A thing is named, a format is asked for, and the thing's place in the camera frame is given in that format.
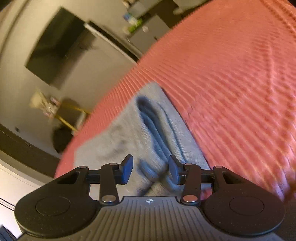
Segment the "grey sweatpants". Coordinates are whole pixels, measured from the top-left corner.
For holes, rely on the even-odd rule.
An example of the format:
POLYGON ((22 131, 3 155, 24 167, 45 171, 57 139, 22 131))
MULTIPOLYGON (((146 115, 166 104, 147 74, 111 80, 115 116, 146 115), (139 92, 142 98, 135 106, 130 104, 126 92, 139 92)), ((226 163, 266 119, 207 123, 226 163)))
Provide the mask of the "grey sweatpants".
POLYGON ((119 116, 102 133, 88 140, 74 153, 74 166, 99 169, 133 156, 128 184, 118 187, 123 196, 179 197, 183 191, 171 179, 168 158, 182 163, 210 167, 186 124, 161 87, 149 83, 139 90, 119 116))

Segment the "cream wrapped flower bouquet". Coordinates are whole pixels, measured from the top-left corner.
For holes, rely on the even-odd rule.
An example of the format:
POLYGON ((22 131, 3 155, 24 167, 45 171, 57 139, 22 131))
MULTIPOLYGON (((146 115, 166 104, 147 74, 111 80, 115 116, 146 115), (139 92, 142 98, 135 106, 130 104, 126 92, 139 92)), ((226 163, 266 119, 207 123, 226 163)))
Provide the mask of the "cream wrapped flower bouquet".
POLYGON ((61 103, 55 97, 46 97, 42 92, 37 90, 31 97, 29 107, 39 109, 48 118, 54 118, 61 103))

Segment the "round yellow-legged side table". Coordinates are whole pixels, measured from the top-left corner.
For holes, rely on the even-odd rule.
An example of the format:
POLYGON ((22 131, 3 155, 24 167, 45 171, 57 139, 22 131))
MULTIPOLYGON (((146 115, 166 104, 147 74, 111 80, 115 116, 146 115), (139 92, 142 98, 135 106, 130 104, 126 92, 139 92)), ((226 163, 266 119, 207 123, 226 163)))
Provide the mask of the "round yellow-legged side table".
POLYGON ((90 114, 91 111, 82 108, 78 102, 64 98, 61 100, 54 118, 69 128, 74 136, 84 126, 90 114))

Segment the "grey dresser cabinet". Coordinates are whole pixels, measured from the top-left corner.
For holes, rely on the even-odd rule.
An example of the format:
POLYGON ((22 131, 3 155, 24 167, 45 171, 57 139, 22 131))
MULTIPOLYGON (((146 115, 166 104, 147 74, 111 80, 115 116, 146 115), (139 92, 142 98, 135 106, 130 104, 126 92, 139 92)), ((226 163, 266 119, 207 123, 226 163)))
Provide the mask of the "grey dresser cabinet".
POLYGON ((182 20, 180 15, 174 14, 177 8, 178 5, 174 1, 136 1, 130 6, 128 13, 142 23, 127 40, 144 54, 182 20))

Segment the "black wall television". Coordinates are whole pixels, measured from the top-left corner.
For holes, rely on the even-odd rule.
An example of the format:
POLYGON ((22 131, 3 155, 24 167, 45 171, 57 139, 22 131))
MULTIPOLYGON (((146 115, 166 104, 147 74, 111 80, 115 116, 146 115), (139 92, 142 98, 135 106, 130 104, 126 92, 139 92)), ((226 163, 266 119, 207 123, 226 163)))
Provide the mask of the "black wall television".
POLYGON ((84 30, 83 20, 59 8, 34 46, 26 68, 46 84, 54 85, 84 30))

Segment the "blue white tissue pack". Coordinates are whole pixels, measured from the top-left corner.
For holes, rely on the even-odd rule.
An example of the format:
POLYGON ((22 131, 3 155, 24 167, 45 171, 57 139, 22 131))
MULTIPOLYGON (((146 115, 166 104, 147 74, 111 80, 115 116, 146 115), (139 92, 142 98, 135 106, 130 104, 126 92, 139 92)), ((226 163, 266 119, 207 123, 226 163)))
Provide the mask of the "blue white tissue pack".
POLYGON ((135 25, 137 23, 137 19, 132 16, 130 13, 125 13, 123 15, 124 20, 126 20, 130 25, 135 25))

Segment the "white wardrobe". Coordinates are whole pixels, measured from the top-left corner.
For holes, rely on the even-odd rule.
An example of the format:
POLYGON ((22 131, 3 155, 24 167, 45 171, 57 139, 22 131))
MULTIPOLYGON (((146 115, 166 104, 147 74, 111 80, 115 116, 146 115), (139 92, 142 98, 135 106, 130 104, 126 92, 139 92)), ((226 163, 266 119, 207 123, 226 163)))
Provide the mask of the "white wardrobe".
POLYGON ((1 226, 7 228, 15 237, 19 237, 22 232, 15 219, 16 203, 51 180, 51 177, 29 167, 25 167, 23 173, 1 161, 1 226))

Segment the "black bag on floor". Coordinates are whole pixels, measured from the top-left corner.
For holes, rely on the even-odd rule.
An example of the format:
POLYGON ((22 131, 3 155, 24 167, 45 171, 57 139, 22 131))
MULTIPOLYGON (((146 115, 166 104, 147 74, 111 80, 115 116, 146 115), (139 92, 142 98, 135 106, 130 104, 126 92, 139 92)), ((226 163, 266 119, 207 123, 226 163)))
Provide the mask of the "black bag on floor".
POLYGON ((73 138, 72 130, 67 126, 60 126, 53 130, 52 142, 55 151, 62 154, 73 138))

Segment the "red ribbed bedspread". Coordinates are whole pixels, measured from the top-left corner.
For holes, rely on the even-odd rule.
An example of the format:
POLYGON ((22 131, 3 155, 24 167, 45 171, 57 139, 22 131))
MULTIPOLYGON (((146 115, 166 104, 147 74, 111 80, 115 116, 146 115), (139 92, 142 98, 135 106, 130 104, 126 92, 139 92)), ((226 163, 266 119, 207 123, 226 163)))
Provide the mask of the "red ribbed bedspread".
POLYGON ((105 130, 149 82, 168 95, 210 166, 223 165, 282 200, 295 197, 295 7, 211 1, 163 36, 98 102, 64 152, 105 130))

